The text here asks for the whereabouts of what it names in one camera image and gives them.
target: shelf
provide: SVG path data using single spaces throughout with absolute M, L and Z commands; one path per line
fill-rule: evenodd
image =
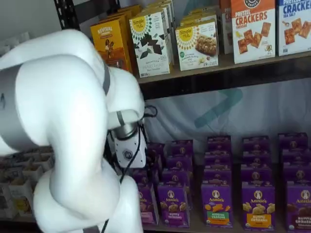
M 144 98 L 192 94 L 234 87 L 311 77 L 311 51 L 234 64 L 233 55 L 220 55 L 219 66 L 138 79 Z

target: yellow box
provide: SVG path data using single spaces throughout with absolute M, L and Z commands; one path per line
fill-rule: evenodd
M 140 5 L 133 5 L 133 6 L 127 6 L 127 7 L 123 7 L 121 9 L 118 10 L 118 12 L 124 12 L 124 11 L 132 11 L 133 16 L 138 15 L 141 12 L 141 6 Z
M 96 50 L 109 66 L 132 72 L 124 15 L 100 21 L 91 32 Z

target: orange label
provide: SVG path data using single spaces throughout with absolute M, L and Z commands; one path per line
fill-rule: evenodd
M 271 215 L 247 214 L 249 227 L 268 228 L 271 225 Z
M 249 14 L 275 9 L 273 0 L 231 0 L 232 17 L 243 17 Z

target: small white box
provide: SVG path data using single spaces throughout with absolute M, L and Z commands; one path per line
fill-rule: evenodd
M 16 178 L 9 185 L 13 202 L 20 216 L 33 216 L 33 191 L 29 180 Z

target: white box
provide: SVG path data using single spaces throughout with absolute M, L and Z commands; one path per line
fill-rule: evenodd
M 311 51 L 311 3 L 278 0 L 279 56 Z
M 275 57 L 275 1 L 231 0 L 231 11 L 234 62 Z
M 9 185 L 13 202 L 20 216 L 33 216 L 33 191 L 29 180 L 16 178 Z

